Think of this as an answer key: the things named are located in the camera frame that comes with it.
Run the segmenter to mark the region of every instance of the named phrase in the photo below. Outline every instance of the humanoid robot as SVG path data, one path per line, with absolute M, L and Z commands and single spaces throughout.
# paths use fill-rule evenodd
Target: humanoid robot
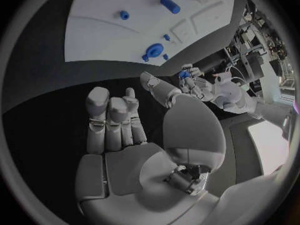
M 147 142 L 132 88 L 122 98 L 110 98 L 102 87 L 89 93 L 89 154 L 79 163 L 75 189 L 80 210 L 94 224 L 194 225 L 205 220 L 218 200 L 206 191 L 206 183 L 222 165 L 226 143 L 219 120 L 203 102 L 284 127 L 287 111 L 250 97 L 231 82 L 229 72 L 217 74 L 214 84 L 200 74 L 184 65 L 180 89 L 147 72 L 140 75 L 142 87 L 168 108 L 163 149 Z

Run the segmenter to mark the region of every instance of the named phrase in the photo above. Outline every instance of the small blue part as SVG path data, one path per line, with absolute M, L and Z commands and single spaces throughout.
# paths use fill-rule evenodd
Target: small blue part
M 122 20 L 127 20 L 129 19 L 129 13 L 126 11 L 120 11 L 120 17 Z
M 180 12 L 180 6 L 178 6 L 172 0 L 160 0 L 160 3 L 164 5 L 173 14 L 178 14 Z
M 149 61 L 149 57 L 145 54 L 143 56 L 141 56 L 141 58 L 145 61 L 148 62 Z
M 164 39 L 170 41 L 170 36 L 168 34 L 163 35 Z
M 148 58 L 156 58 L 159 55 L 161 55 L 163 50 L 164 50 L 163 45 L 161 45 L 160 43 L 155 43 L 147 48 L 146 55 Z
M 181 71 L 179 73 L 180 79 L 190 78 L 191 74 L 188 71 Z

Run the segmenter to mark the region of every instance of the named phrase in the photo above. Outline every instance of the blue object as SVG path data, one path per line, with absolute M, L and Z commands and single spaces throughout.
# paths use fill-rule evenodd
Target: blue object
M 170 36 L 168 34 L 163 35 L 164 39 L 166 39 L 167 41 L 170 41 Z
M 160 0 L 160 3 L 164 5 L 173 14 L 178 14 L 180 12 L 180 6 L 178 6 L 172 0 Z
M 191 74 L 188 71 L 181 71 L 179 73 L 180 79 L 190 78 Z
M 159 55 L 161 55 L 163 50 L 164 50 L 163 45 L 161 45 L 160 43 L 155 43 L 147 48 L 146 55 L 148 58 L 156 58 Z
M 120 11 L 120 17 L 122 20 L 127 20 L 129 19 L 129 13 L 126 11 Z
M 145 54 L 143 56 L 141 56 L 141 58 L 145 61 L 148 62 L 149 61 L 149 57 Z

